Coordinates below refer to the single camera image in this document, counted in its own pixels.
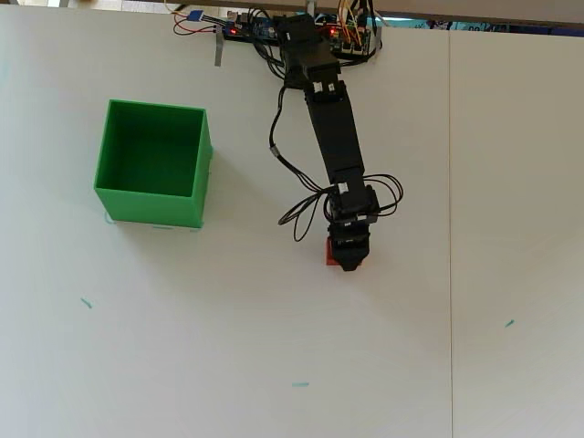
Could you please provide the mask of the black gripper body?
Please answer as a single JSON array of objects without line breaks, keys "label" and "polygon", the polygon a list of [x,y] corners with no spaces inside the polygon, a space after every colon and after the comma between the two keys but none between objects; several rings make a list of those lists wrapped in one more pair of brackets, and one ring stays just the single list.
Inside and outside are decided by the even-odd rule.
[{"label": "black gripper body", "polygon": [[366,221],[330,223],[328,239],[331,251],[369,251],[370,224]]}]

